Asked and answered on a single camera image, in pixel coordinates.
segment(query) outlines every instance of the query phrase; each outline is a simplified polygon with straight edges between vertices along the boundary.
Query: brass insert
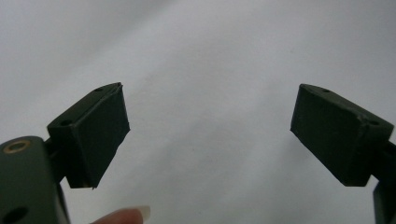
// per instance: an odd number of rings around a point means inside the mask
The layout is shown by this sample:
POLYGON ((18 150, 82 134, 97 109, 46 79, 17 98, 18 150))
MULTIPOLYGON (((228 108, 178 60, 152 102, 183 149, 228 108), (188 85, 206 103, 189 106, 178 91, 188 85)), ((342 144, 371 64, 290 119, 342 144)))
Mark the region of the brass insert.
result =
POLYGON ((30 146, 29 140, 19 140, 8 144, 4 147, 3 152, 6 154, 13 154, 25 150, 30 146))

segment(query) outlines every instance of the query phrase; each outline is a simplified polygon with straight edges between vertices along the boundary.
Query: fingernail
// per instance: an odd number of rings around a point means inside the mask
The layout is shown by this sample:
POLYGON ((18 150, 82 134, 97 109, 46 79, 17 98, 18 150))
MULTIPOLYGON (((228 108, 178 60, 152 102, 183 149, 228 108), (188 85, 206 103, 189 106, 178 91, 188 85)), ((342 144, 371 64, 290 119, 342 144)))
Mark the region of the fingernail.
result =
POLYGON ((149 216, 151 213, 151 209, 149 206, 137 206, 137 207, 133 207, 133 209, 139 210, 140 214, 142 214, 144 221, 149 220, 149 216))

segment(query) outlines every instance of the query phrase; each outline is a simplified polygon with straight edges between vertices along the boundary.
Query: white backdrop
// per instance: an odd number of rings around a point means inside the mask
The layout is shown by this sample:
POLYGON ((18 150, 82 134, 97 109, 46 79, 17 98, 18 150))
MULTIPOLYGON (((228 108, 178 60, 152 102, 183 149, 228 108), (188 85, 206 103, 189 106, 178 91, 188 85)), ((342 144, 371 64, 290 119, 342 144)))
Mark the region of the white backdrop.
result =
POLYGON ((300 83, 396 123, 396 2, 1 1, 0 140, 124 85, 132 130, 99 188, 62 185, 73 223, 374 223, 289 131, 300 83))

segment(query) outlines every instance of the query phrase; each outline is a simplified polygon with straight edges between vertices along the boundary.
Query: dark green plastic part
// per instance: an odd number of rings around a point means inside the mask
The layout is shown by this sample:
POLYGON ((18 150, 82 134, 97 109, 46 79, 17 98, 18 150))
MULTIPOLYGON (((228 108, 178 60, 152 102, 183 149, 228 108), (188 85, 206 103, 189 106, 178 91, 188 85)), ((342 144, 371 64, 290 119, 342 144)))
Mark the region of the dark green plastic part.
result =
POLYGON ((117 148, 130 131, 122 86, 98 88, 67 109, 49 126, 51 148, 64 158, 71 188, 96 188, 117 148))
POLYGON ((396 224, 396 188, 378 183, 374 190, 375 223, 396 224))
POLYGON ((321 87, 300 86, 291 131, 345 186, 365 186, 393 125, 321 87))
POLYGON ((43 140, 34 136, 16 138, 2 144, 0 150, 1 223, 68 223, 63 195, 53 181, 43 140))

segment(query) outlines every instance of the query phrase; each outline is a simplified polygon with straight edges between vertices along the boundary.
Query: mounting hole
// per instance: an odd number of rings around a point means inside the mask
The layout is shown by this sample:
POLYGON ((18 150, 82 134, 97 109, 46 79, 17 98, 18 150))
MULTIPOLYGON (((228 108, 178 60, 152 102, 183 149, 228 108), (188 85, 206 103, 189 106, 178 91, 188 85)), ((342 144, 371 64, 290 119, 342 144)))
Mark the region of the mounting hole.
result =
POLYGON ((8 144, 3 149, 3 151, 6 154, 17 153, 17 152, 25 150, 26 148, 29 147, 29 145, 30 145, 30 141, 29 140, 20 140, 20 141, 16 141, 16 142, 8 144))
POLYGON ((28 210, 26 207, 18 207, 10 211, 3 217, 3 223, 12 224, 22 220, 26 217, 28 210))
POLYGON ((375 120, 370 120, 370 124, 379 125, 379 122, 378 122, 378 121, 375 121, 375 120))
POLYGON ((66 120, 61 122, 61 125, 62 126, 67 126, 67 125, 70 125, 71 123, 73 123, 73 121, 71 119, 66 119, 66 120))

